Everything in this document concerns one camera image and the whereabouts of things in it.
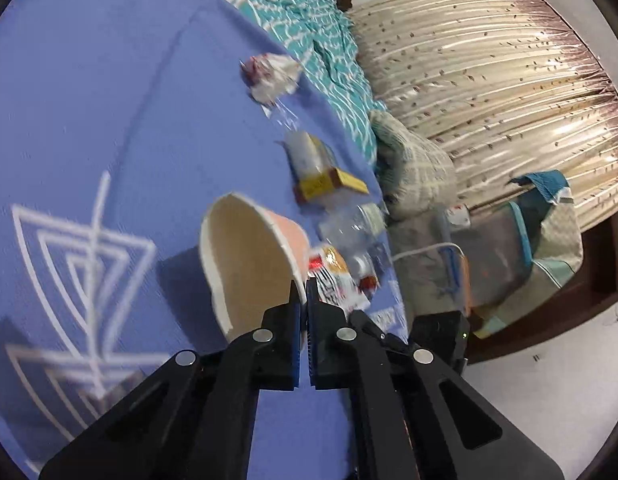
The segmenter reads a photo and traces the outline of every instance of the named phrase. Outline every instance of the beige curtain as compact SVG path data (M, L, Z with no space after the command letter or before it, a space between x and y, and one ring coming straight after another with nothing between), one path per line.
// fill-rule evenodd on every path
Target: beige curtain
M618 211L618 94L543 0L382 0L349 16L375 96L449 154L472 209L557 169L581 230Z

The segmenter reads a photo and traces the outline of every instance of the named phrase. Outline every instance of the pillow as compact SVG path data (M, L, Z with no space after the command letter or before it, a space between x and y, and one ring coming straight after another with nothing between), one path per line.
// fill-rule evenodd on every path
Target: pillow
M388 112L371 110L369 120L379 141L378 181L391 218L406 219L457 201L454 164L447 153Z

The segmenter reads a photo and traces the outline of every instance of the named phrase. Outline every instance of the clear plastic box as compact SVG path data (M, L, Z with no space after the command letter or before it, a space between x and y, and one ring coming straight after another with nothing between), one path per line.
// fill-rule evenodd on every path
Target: clear plastic box
M509 202L471 227L451 233L451 241L469 262L472 305L500 303L521 286L531 271L531 247L518 204Z
M393 256L450 242L444 210L443 206L439 206L387 226ZM409 325L415 316L465 311L461 262L454 249L430 249L414 256L405 256L394 262L393 266Z

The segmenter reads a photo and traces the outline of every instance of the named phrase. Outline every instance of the red and white wrapper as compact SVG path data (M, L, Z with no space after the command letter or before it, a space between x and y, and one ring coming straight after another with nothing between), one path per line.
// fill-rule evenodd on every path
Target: red and white wrapper
M354 310L366 310L371 305L351 277L344 259L331 245L311 249L308 275L317 281L320 300L339 306L347 317Z
M243 70L251 83L251 96L272 106L281 95L295 92L303 67L289 56L262 54L250 57Z

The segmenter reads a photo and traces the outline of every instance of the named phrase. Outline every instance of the patterned blanket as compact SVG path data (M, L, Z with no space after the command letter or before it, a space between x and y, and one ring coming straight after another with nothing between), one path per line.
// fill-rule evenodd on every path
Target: patterned blanket
M362 69L349 19L335 0L227 0L258 23L298 59L309 80L334 108L369 164L375 163L375 137L367 114L385 110L374 101Z

